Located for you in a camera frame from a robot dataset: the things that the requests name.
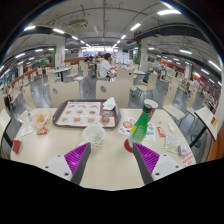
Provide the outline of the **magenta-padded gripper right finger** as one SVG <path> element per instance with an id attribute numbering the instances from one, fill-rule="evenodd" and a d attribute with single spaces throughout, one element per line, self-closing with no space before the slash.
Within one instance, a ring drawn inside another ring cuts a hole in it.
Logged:
<path id="1" fill-rule="evenodd" d="M 137 143 L 133 144 L 133 154 L 145 185 L 182 169 L 169 155 L 158 154 Z"/>

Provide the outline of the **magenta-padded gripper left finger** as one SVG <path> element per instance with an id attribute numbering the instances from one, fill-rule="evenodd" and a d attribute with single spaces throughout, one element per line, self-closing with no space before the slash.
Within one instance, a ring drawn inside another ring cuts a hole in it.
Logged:
<path id="1" fill-rule="evenodd" d="M 43 169 L 79 185 L 90 153 L 91 145 L 85 143 L 65 155 L 57 154 L 44 165 Z"/>

